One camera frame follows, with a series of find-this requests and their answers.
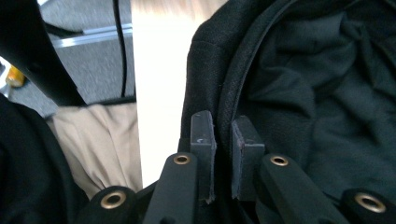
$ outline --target black bag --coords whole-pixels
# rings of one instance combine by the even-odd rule
[[[366,188],[396,202],[394,1],[230,1],[195,34],[181,136],[209,110],[231,155],[250,118],[328,195]]]

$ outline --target black cable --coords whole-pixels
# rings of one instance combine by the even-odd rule
[[[127,66],[126,65],[127,64],[126,64],[125,41],[124,41],[124,38],[123,38],[123,32],[122,32],[122,27],[121,27],[119,0],[113,0],[113,11],[114,11],[114,19],[116,21],[117,35],[119,36],[120,49],[121,49],[121,58],[122,58],[121,97],[125,97],[126,76],[127,76]]]
[[[54,26],[52,24],[49,24],[47,22],[44,22],[44,26],[47,29],[47,32],[52,34],[52,35],[57,35],[60,38],[67,38],[73,35],[82,35],[82,31],[71,31],[71,30],[66,30],[64,28]]]

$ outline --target black plastic bracket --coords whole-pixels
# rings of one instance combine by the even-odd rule
[[[198,162],[191,153],[177,153],[165,162],[144,224],[194,222],[198,203]]]
[[[190,149],[198,158],[199,199],[211,203],[216,199],[214,166],[217,146],[209,111],[201,111],[191,117]]]
[[[262,158],[256,190],[261,203],[275,206],[284,223],[348,223],[336,207],[289,157]]]
[[[264,156],[265,146],[248,117],[233,121],[233,199],[254,202],[254,168]]]
[[[85,105],[47,35],[37,1],[0,0],[0,51],[57,105]]]
[[[103,189],[78,213],[75,224],[136,223],[136,194],[128,188],[113,186]]]
[[[343,194],[341,211],[351,223],[394,223],[396,206],[382,195],[367,189],[349,189]]]

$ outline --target gray carpet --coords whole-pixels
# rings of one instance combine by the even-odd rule
[[[43,19],[66,29],[81,30],[114,25],[111,0],[50,0],[41,7]],[[122,23],[131,22],[130,0],[120,0]],[[132,38],[125,39],[128,59],[127,95],[134,92]],[[67,72],[87,103],[120,97],[121,60],[117,39],[57,49]],[[14,89],[10,100],[33,108],[42,116],[52,114],[56,104],[32,82]]]

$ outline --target metal grommet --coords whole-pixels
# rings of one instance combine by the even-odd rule
[[[190,160],[191,160],[190,157],[185,156],[185,155],[180,155],[180,156],[174,157],[174,162],[179,165],[185,165],[185,164],[189,163]]]
[[[113,209],[122,205],[125,200],[125,193],[121,190],[116,190],[107,194],[100,202],[100,205],[105,209]]]
[[[370,194],[358,193],[355,196],[355,201],[360,206],[375,213],[384,213],[387,210],[387,207],[381,201]]]
[[[288,160],[280,156],[271,157],[271,163],[278,166],[287,166],[289,164]]]

